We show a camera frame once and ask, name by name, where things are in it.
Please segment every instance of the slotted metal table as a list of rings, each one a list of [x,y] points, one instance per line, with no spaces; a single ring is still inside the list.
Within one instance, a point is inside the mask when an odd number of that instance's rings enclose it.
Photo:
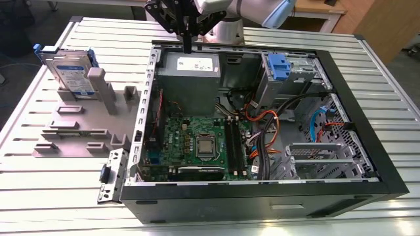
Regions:
[[[328,50],[406,183],[409,194],[336,218],[142,225],[124,205],[98,206],[106,158],[34,158],[58,103],[45,66],[0,132],[0,232],[98,235],[414,235],[420,232],[420,112],[364,40],[353,35],[245,28],[248,45]],[[82,18],[56,46],[94,50],[114,89],[142,86],[152,39],[174,40],[154,22]]]

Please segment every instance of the green circuit board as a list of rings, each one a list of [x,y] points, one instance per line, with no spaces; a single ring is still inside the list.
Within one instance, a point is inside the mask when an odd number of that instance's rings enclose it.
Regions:
[[[242,134],[250,130],[250,123],[238,122]],[[214,155],[209,158],[197,157],[197,139],[210,139],[214,143]],[[218,166],[225,169],[224,180],[249,179],[240,174],[228,172],[228,157],[225,147],[224,119],[218,118],[166,118],[164,133],[164,148],[158,153],[148,153],[152,165],[153,181],[165,181],[164,168],[158,166]]]

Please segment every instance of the power supply label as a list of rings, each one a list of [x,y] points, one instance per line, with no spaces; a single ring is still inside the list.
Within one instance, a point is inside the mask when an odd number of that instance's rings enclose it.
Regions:
[[[210,58],[178,58],[177,70],[213,71]]]
[[[68,90],[76,97],[84,98],[94,94],[82,66],[57,65],[56,68]]]

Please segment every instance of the wire bundle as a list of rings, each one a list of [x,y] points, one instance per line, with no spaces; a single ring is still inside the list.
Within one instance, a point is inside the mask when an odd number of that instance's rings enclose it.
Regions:
[[[269,154],[278,154],[278,153],[281,153],[280,151],[273,150],[273,149],[266,150],[266,152],[268,152]],[[253,159],[256,156],[257,156],[257,151],[254,150],[254,151],[250,153],[250,155],[249,155],[249,159]]]
[[[281,106],[277,108],[276,116],[272,116],[268,122],[265,123],[264,129],[261,134],[257,137],[256,141],[256,150],[258,155],[258,163],[260,163],[260,170],[257,173],[257,179],[269,179],[269,157],[268,157],[268,150],[265,147],[265,132],[269,128],[270,123],[273,122],[274,118],[278,120],[278,115],[292,106],[294,105],[301,99],[305,97],[325,97],[328,96],[329,92],[317,92],[317,93],[306,93],[302,95],[297,95],[286,100]]]
[[[236,112],[230,112],[220,103],[216,103],[216,108],[226,117],[228,116],[234,117],[237,115]]]
[[[246,119],[250,120],[250,121],[258,121],[261,120],[268,114],[272,114],[274,119],[276,119],[276,132],[274,132],[274,135],[269,141],[269,143],[265,145],[266,148],[269,148],[274,141],[276,141],[276,138],[277,138],[277,134],[278,134],[278,130],[280,130],[280,121],[278,121],[278,117],[277,117],[277,113],[272,110],[269,111],[264,111],[256,118],[252,118],[248,114],[248,111],[246,111],[246,108],[248,108],[248,104],[245,106],[245,116],[246,116]]]

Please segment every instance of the ram slot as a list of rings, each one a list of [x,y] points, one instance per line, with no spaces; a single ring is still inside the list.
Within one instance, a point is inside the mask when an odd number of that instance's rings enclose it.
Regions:
[[[229,173],[233,174],[236,171],[236,160],[234,160],[234,147],[233,147],[233,135],[232,135],[232,121],[225,120],[224,121],[224,135],[225,135],[225,149],[228,154],[228,168]]]
[[[238,130],[238,121],[232,121],[232,138],[234,148],[234,163],[237,174],[241,175],[245,170],[244,155],[242,155],[242,144],[241,144],[241,132]]]

